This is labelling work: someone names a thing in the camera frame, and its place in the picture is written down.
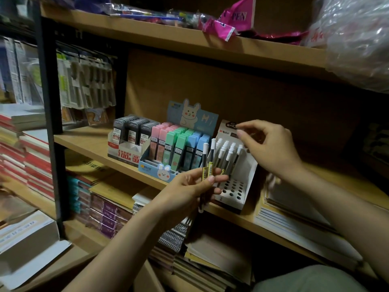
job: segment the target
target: cartoon rabbit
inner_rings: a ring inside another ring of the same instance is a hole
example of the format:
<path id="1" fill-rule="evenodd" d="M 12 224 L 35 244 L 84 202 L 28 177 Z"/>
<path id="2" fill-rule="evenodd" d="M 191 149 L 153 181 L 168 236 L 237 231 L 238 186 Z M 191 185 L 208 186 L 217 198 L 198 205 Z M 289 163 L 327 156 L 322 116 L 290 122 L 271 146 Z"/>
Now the cartoon rabbit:
<path id="1" fill-rule="evenodd" d="M 198 118 L 196 117 L 196 113 L 200 109 L 200 107 L 201 106 L 199 103 L 196 103 L 194 107 L 190 107 L 189 100 L 185 99 L 180 125 L 189 129 L 194 129 L 194 125 L 198 120 Z"/>
<path id="2" fill-rule="evenodd" d="M 159 164 L 157 175 L 159 179 L 163 181 L 168 181 L 170 179 L 170 166 L 167 165 L 165 166 L 165 168 L 163 168 L 163 165 Z"/>

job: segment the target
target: black metal post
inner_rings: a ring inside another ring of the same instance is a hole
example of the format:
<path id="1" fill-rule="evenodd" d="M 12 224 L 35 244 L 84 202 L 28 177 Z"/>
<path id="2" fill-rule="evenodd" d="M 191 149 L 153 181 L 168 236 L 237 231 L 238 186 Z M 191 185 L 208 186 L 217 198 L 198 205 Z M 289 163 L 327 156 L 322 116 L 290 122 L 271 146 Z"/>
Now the black metal post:
<path id="1" fill-rule="evenodd" d="M 127 67 L 128 67 L 128 44 L 122 43 L 118 59 L 114 61 L 114 70 L 116 71 L 116 107 L 115 119 L 124 117 L 124 103 L 126 101 L 127 87 Z"/>
<path id="2" fill-rule="evenodd" d="M 65 238 L 62 222 L 67 220 L 70 215 L 69 191 L 65 168 L 65 147 L 54 142 L 54 135 L 63 132 L 55 44 L 55 22 L 41 16 L 41 9 L 38 2 L 34 2 L 33 14 L 39 66 L 41 69 L 46 127 L 49 137 L 57 224 L 60 230 L 60 236 Z"/>

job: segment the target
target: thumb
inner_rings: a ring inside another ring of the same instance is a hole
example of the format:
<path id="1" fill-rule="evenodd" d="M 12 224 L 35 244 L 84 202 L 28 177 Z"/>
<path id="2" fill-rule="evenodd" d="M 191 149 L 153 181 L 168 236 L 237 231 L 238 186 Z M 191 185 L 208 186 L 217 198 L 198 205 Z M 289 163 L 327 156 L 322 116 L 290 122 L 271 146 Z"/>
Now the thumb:
<path id="1" fill-rule="evenodd" d="M 209 189 L 212 188 L 212 186 L 215 183 L 215 177 L 213 175 L 208 176 L 207 179 L 203 180 L 202 182 L 194 185 L 194 195 L 195 196 L 200 196 L 202 193 L 208 191 Z"/>
<path id="2" fill-rule="evenodd" d="M 237 130 L 236 133 L 239 139 L 250 151 L 254 151 L 255 148 L 258 148 L 258 146 L 260 146 L 258 142 L 256 142 L 250 135 L 247 134 L 247 132 L 243 130 Z"/>

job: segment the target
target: hand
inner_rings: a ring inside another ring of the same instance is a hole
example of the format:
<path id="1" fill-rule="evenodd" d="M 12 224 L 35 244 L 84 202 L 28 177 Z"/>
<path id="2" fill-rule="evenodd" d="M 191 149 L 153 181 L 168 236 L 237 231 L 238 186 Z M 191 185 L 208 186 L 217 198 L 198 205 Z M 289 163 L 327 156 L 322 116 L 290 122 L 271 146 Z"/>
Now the hand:
<path id="1" fill-rule="evenodd" d="M 212 195 L 220 195 L 221 189 L 214 188 L 214 183 L 225 182 L 228 175 L 219 175 L 220 168 L 215 168 L 215 176 L 201 180 L 202 168 L 180 173 L 151 201 L 149 207 L 159 211 L 163 229 L 168 230 L 176 226 L 200 203 L 200 195 L 205 193 L 205 201 L 213 200 Z"/>
<path id="2" fill-rule="evenodd" d="M 236 128 L 240 129 L 237 131 L 240 140 L 250 150 L 258 164 L 267 171 L 287 181 L 292 173 L 303 168 L 290 130 L 261 120 L 240 123 Z M 260 144 L 247 132 L 255 139 L 258 139 L 259 134 L 265 135 L 265 140 Z"/>

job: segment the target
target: wooden shelf board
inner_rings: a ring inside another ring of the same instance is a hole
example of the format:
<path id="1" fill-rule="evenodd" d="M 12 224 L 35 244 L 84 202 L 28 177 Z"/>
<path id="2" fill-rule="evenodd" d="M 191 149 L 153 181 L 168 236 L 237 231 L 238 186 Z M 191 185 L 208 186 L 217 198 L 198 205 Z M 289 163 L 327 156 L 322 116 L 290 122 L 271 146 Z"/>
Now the wooden shelf board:
<path id="1" fill-rule="evenodd" d="M 17 196 L 32 204 L 43 213 L 50 216 L 52 219 L 56 219 L 55 203 L 40 193 L 33 191 L 28 186 L 24 185 L 20 181 L 14 180 L 11 177 L 1 175 L 4 179 L 3 186 L 13 191 Z"/>
<path id="2" fill-rule="evenodd" d="M 70 131 L 65 131 L 62 135 L 55 135 L 54 139 L 55 142 L 69 149 L 72 149 L 82 155 L 88 156 L 96 161 L 99 161 L 104 165 L 109 166 L 126 175 L 129 175 L 135 179 L 138 179 L 144 182 L 145 184 L 162 190 L 167 185 L 166 182 L 139 172 L 137 167 L 125 164 L 107 156 L 107 135 L 111 129 L 112 124 L 94 127 L 82 127 Z M 319 167 L 317 165 L 307 164 L 307 166 L 309 166 L 311 170 L 313 170 L 315 173 L 322 176 L 323 178 L 334 182 L 335 184 L 343 186 L 351 192 L 373 191 L 377 194 L 378 197 L 383 199 L 384 197 L 381 195 L 383 194 L 387 198 L 384 193 L 382 193 L 378 188 L 376 188 L 367 180 L 363 179 L 362 177 L 355 177 L 357 175 L 356 172 L 353 172 L 353 176 L 348 176 L 338 173 L 336 171 L 331 171 L 329 169 Z M 247 201 L 240 215 L 232 213 L 213 203 L 211 203 L 206 208 L 206 211 L 227 221 L 230 221 L 240 227 L 243 227 L 249 231 L 252 231 L 253 233 L 261 235 L 280 245 L 283 245 L 291 250 L 294 250 L 300 254 L 308 256 L 319 262 L 325 262 L 325 260 L 315 255 L 314 253 L 256 225 L 254 223 L 254 217 L 256 213 L 255 207 L 257 200 Z"/>
<path id="3" fill-rule="evenodd" d="M 42 16 L 92 34 L 283 73 L 339 82 L 325 70 L 323 49 L 232 37 L 228 42 L 199 30 L 41 5 Z"/>

